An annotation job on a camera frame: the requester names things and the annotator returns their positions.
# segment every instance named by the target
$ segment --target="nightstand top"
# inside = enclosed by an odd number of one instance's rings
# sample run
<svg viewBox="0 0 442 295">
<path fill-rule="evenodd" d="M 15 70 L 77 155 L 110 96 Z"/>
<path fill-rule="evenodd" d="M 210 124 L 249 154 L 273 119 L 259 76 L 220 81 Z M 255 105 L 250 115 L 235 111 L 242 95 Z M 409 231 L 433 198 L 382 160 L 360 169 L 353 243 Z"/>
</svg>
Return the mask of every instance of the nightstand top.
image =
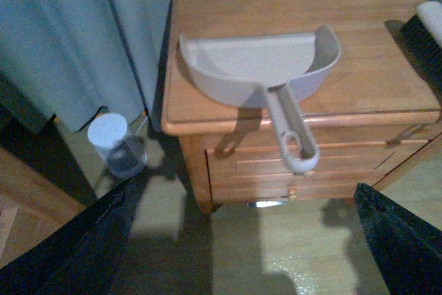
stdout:
<svg viewBox="0 0 442 295">
<path fill-rule="evenodd" d="M 300 107 L 311 125 L 429 123 L 441 105 L 396 43 L 426 0 L 173 0 L 162 127 L 172 135 L 269 126 L 267 110 L 217 103 L 191 81 L 178 48 L 190 38 L 313 32 L 330 25 L 342 57 Z"/>
</svg>

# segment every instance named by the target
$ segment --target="wooden nightstand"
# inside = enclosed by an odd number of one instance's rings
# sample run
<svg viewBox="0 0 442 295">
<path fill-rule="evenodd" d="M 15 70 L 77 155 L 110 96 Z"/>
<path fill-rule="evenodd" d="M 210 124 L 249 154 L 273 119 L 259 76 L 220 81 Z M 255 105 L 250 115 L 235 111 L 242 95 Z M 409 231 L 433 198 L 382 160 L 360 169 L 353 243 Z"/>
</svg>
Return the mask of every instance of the wooden nightstand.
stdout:
<svg viewBox="0 0 442 295">
<path fill-rule="evenodd" d="M 180 137 L 198 204 L 350 198 L 386 187 L 441 146 L 441 105 L 396 44 L 425 0 L 173 0 L 163 130 Z M 312 32 L 329 24 L 343 54 L 301 101 L 317 142 L 313 172 L 286 170 L 267 110 L 219 104 L 191 81 L 177 41 Z"/>
</svg>

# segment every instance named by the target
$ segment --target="white dustpan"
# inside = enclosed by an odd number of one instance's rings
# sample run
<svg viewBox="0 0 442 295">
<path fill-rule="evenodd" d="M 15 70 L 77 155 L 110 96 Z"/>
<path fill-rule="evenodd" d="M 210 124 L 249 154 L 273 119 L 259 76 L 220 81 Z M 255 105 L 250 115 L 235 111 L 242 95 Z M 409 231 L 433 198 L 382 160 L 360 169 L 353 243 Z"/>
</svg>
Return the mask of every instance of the white dustpan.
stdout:
<svg viewBox="0 0 442 295">
<path fill-rule="evenodd" d="M 298 101 L 322 84 L 340 57 L 329 26 L 312 33 L 217 39 L 180 38 L 199 89 L 218 102 L 270 110 L 285 163 L 294 173 L 312 170 L 319 150 Z M 295 139 L 298 155 L 289 150 Z"/>
</svg>

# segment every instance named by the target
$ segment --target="drawer knob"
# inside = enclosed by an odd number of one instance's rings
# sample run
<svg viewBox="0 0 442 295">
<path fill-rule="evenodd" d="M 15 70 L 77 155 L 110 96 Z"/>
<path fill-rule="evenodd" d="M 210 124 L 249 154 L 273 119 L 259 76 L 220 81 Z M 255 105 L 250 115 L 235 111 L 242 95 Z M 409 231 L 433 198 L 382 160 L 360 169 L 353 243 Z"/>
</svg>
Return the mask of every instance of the drawer knob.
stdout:
<svg viewBox="0 0 442 295">
<path fill-rule="evenodd" d="M 304 178 L 312 178 L 315 175 L 315 171 L 308 171 L 302 174 Z"/>
<path fill-rule="evenodd" d="M 298 196 L 296 196 L 296 191 L 295 190 L 290 190 L 289 191 L 289 196 L 287 197 L 288 200 L 296 200 L 298 198 Z"/>
</svg>

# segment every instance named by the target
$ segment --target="wooden floor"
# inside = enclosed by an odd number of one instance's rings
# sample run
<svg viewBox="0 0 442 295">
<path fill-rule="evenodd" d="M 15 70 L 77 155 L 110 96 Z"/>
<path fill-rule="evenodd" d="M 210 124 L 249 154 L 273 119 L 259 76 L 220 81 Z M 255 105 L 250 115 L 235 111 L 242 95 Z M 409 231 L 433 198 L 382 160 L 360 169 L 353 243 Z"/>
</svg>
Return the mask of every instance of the wooden floor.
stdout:
<svg viewBox="0 0 442 295">
<path fill-rule="evenodd" d="M 103 195 L 113 179 L 86 130 L 59 128 Z M 184 189 L 176 140 L 142 132 L 150 168 L 116 294 L 388 294 L 355 208 L 337 200 L 266 209 L 236 204 L 203 216 Z M 442 152 L 383 193 L 442 229 L 441 179 Z"/>
</svg>

